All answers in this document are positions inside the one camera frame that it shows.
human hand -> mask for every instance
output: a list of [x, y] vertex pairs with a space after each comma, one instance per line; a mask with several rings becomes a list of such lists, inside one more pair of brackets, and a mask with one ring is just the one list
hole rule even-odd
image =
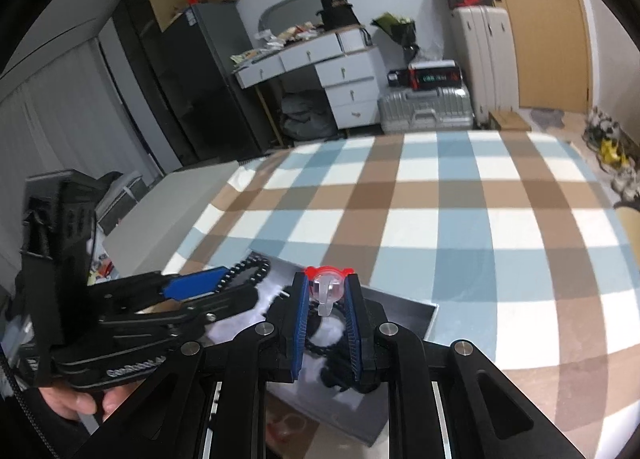
[[[131, 392], [136, 390], [140, 382], [128, 383], [119, 387], [113, 387], [104, 391], [102, 409], [104, 419], [107, 419], [123, 403]], [[77, 421], [78, 414], [94, 414], [97, 412], [95, 399], [86, 392], [76, 392], [64, 383], [57, 383], [52, 387], [41, 387], [40, 393], [47, 405], [57, 415]]]

red cap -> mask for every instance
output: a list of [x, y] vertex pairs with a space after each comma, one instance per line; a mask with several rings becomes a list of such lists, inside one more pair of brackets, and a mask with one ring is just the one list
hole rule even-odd
[[331, 271], [340, 275], [343, 279], [347, 278], [347, 275], [353, 273], [353, 269], [351, 267], [345, 267], [344, 269], [338, 269], [332, 265], [323, 265], [321, 267], [313, 267], [309, 266], [305, 269], [305, 275], [309, 280], [315, 279], [318, 275], [322, 275], [325, 271]]

plaid bedsheet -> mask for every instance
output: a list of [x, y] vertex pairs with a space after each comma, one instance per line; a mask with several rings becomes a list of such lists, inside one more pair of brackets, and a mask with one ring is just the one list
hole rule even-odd
[[240, 168], [167, 265], [192, 273], [255, 249], [353, 267], [439, 304], [430, 339], [465, 338], [587, 457], [640, 421], [640, 276], [602, 186], [545, 134], [348, 139]]

black refrigerator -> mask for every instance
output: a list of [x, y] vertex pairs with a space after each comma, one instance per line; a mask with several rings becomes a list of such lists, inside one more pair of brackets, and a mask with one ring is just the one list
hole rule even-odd
[[198, 152], [246, 159], [271, 146], [274, 132], [254, 89], [241, 89], [231, 55], [252, 48], [233, 2], [195, 4], [163, 33], [162, 51], [188, 106], [178, 117]]
[[236, 4], [197, 4], [162, 31], [152, 0], [120, 0], [113, 23], [183, 166], [264, 155], [275, 134], [255, 90], [240, 89], [230, 74], [230, 56], [252, 48]]

floor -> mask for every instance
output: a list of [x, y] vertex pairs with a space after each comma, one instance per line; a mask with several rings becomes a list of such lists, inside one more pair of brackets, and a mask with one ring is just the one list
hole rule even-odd
[[519, 113], [531, 125], [534, 132], [545, 132], [571, 143], [602, 184], [611, 204], [620, 201], [620, 196], [611, 188], [612, 175], [600, 167], [596, 154], [582, 140], [586, 120], [584, 114], [541, 108], [521, 108]]

